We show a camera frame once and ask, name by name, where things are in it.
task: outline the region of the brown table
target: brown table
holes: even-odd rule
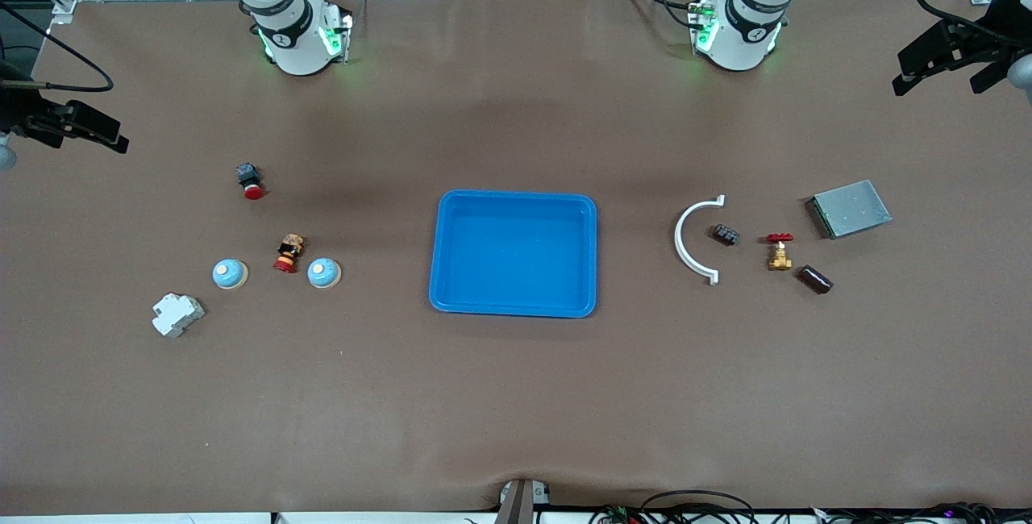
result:
[[[15,142],[0,177],[2,512],[477,509],[515,477],[565,503],[1032,503],[1032,109],[969,72],[893,97],[933,21],[912,0],[792,18],[731,73],[640,0],[370,0],[350,65],[290,78],[234,2],[78,6],[58,31],[132,144]],[[37,76],[92,80],[54,46]],[[801,200],[863,178],[895,222],[819,237]],[[593,197],[594,314],[433,310],[460,187]],[[710,288],[671,229],[716,194],[686,227]],[[272,270],[288,231],[337,288]],[[765,270],[770,231],[832,293]],[[214,287],[223,257],[243,289]],[[174,340],[167,292],[208,310]]]

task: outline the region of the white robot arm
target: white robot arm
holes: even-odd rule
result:
[[[716,65],[747,71],[759,65],[781,31],[781,17],[792,0],[701,0],[690,18],[699,25],[692,45]]]
[[[312,75],[347,61],[351,13],[326,0],[241,0],[258,24],[270,61],[291,75]]]

